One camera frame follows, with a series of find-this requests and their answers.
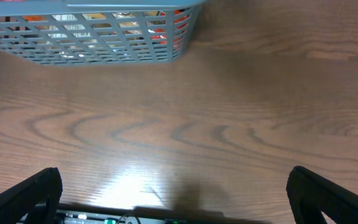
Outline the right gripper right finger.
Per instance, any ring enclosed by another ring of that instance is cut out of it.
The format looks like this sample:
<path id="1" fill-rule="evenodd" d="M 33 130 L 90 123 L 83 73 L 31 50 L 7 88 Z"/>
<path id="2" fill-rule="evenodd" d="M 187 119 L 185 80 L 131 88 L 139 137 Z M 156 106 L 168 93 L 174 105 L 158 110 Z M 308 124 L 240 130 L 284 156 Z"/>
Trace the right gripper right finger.
<path id="1" fill-rule="evenodd" d="M 287 195 L 296 223 L 358 223 L 358 195 L 302 166 L 287 180 Z"/>

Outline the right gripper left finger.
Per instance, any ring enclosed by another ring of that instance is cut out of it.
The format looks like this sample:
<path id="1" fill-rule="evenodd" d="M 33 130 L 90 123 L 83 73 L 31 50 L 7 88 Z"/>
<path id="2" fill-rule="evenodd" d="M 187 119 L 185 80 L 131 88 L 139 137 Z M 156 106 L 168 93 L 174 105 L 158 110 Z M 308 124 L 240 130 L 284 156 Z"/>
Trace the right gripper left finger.
<path id="1" fill-rule="evenodd" d="M 59 170 L 45 168 L 0 194 L 0 223 L 54 223 L 62 192 Z"/>

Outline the grey plastic basket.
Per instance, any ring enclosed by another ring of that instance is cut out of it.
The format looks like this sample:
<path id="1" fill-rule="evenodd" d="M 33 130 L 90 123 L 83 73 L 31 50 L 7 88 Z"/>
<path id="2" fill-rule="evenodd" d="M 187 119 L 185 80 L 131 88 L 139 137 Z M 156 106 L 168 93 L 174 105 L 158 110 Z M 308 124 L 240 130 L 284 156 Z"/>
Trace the grey plastic basket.
<path id="1" fill-rule="evenodd" d="M 0 0 L 0 51 L 40 65 L 162 63 L 177 59 L 203 0 Z M 179 51 L 153 45 L 147 21 L 191 15 Z"/>

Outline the San Remo spaghetti packet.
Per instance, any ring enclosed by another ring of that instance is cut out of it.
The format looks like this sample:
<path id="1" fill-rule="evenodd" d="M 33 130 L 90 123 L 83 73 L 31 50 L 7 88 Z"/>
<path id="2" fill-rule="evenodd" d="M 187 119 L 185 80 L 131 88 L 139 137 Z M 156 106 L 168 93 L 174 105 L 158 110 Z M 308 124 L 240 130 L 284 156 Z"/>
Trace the San Remo spaghetti packet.
<path id="1" fill-rule="evenodd" d="M 189 27 L 191 15 L 184 9 L 173 11 L 171 17 L 147 21 L 147 31 L 153 45 L 167 47 L 179 51 L 183 45 L 187 28 Z"/>

